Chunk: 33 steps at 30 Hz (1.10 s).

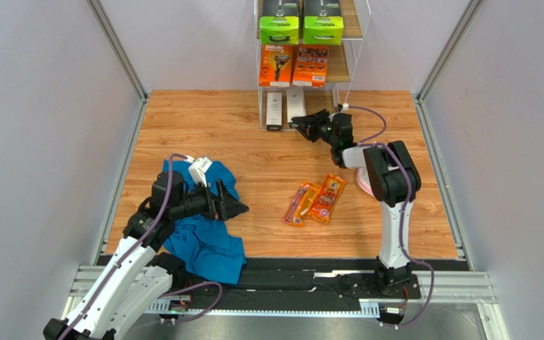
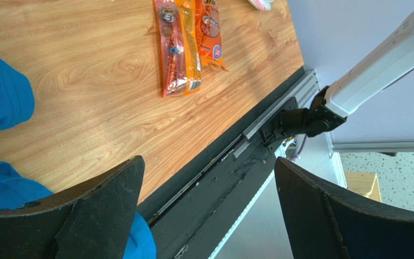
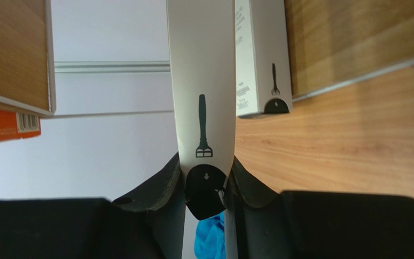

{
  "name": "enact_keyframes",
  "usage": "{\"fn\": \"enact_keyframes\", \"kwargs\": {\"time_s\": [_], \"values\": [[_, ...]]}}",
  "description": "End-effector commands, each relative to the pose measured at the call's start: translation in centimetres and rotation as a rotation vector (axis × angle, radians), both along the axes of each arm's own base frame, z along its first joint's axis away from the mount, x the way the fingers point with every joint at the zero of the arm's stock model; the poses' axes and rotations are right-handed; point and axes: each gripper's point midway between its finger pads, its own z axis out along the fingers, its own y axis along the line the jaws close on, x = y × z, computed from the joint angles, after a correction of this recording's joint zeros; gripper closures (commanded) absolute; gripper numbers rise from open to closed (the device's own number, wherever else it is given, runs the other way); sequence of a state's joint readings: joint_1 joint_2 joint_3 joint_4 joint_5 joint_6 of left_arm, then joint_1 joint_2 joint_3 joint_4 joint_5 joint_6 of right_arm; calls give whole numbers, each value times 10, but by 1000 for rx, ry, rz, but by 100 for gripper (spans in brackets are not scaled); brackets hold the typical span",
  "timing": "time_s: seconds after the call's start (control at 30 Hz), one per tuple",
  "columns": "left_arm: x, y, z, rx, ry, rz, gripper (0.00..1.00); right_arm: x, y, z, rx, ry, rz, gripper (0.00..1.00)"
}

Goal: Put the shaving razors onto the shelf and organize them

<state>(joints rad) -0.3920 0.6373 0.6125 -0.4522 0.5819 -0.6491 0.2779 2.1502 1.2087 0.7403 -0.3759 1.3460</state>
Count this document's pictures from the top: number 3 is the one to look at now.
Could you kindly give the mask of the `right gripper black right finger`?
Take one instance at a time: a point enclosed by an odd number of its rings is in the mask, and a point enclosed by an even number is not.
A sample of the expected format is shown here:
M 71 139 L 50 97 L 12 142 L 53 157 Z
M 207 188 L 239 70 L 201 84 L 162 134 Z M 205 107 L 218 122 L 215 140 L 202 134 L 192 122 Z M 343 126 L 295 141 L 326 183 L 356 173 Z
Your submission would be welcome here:
M 227 258 L 414 258 L 414 199 L 287 190 L 235 160 L 227 187 Z

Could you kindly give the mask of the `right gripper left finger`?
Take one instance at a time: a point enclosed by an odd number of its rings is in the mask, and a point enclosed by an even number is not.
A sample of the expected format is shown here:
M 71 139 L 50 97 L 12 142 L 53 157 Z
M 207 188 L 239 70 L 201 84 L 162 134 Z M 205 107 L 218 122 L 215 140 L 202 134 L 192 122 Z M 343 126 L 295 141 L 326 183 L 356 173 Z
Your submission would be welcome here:
M 179 157 L 110 201 L 0 200 L 0 258 L 181 258 Z

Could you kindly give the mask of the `white tall box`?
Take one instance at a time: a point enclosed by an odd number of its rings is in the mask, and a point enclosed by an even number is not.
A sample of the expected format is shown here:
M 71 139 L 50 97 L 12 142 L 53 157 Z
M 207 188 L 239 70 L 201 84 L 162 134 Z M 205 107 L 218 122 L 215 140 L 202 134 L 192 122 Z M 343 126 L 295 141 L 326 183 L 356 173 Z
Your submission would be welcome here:
M 293 108 L 285 3 L 235 2 L 236 115 L 254 118 Z
M 236 123 L 234 11 L 234 1 L 167 1 L 185 204 L 198 220 L 226 209 Z

